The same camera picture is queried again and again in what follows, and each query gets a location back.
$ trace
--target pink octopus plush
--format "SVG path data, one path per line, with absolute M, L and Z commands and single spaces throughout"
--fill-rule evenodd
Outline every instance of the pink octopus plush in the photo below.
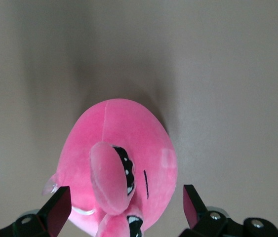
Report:
M 141 237 L 176 180 L 175 150 L 161 123 L 134 101 L 112 99 L 78 119 L 43 192 L 70 186 L 69 219 L 91 236 Z

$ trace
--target bolt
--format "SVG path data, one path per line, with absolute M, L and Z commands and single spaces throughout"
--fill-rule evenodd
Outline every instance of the bolt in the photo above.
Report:
M 213 220 L 219 220 L 221 216 L 217 212 L 211 212 L 210 216 Z
M 26 223 L 28 223 L 30 221 L 31 221 L 31 217 L 26 217 L 26 218 L 21 220 L 21 224 L 26 224 Z
M 264 227 L 263 223 L 260 222 L 259 220 L 255 220 L 255 219 L 254 219 L 254 220 L 251 221 L 251 223 L 252 223 L 252 225 L 255 226 L 256 228 L 263 228 L 263 227 Z

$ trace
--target stuffed animal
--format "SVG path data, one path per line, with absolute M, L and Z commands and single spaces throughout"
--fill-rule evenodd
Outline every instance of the stuffed animal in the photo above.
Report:
M 177 180 L 169 136 L 144 106 L 111 99 L 70 132 L 43 193 L 70 186 L 69 219 L 96 237 L 141 237 L 164 212 Z

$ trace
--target pink plush toy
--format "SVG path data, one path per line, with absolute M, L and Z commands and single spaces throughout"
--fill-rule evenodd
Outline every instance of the pink plush toy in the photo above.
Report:
M 140 237 L 174 192 L 174 147 L 142 105 L 112 99 L 89 108 L 69 134 L 44 193 L 70 186 L 69 219 L 96 237 Z

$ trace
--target plain gray surface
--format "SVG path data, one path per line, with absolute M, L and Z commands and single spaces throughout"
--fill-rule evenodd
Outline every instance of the plain gray surface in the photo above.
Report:
M 155 113 L 178 157 L 145 236 L 187 227 L 183 184 L 278 227 L 278 1 L 0 1 L 0 228 L 48 200 L 75 121 L 116 97 Z

